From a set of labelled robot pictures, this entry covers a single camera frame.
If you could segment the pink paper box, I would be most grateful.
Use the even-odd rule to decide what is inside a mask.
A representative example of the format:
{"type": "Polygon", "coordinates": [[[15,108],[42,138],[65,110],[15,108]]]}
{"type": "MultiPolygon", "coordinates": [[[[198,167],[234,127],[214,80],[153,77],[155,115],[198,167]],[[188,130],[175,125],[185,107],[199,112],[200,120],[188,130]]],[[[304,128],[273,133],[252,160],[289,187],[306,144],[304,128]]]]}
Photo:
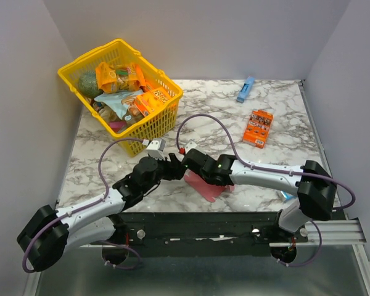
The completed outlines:
{"type": "Polygon", "coordinates": [[[210,203],[214,203],[223,192],[232,192],[235,188],[232,185],[217,186],[208,184],[192,171],[187,171],[183,179],[210,203]]]}

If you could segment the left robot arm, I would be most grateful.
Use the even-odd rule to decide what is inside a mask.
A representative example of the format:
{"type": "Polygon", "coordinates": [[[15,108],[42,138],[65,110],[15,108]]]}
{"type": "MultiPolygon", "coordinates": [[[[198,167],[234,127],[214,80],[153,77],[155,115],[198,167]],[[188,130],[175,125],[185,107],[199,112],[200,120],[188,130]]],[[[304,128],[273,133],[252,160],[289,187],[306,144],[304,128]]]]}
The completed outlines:
{"type": "Polygon", "coordinates": [[[40,207],[17,237],[24,251],[23,270],[34,273],[48,269],[64,254],[68,238],[76,231],[135,206],[162,180],[179,180],[185,171],[186,165],[173,153],[162,160],[146,156],[97,197],[59,210],[50,205],[40,207]]]}

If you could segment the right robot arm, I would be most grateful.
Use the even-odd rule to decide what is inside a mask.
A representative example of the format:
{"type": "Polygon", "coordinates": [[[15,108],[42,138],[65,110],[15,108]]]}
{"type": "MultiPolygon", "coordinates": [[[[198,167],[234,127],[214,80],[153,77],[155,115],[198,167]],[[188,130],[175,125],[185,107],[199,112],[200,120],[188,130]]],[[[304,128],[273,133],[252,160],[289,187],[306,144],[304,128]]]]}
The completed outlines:
{"type": "Polygon", "coordinates": [[[297,200],[277,214],[277,223],[271,227],[277,241],[286,241],[311,220],[329,221],[332,217],[337,186],[313,160],[300,166],[260,166],[235,155],[223,154],[215,160],[193,148],[186,152],[182,164],[208,184],[259,186],[295,196],[297,200]]]}

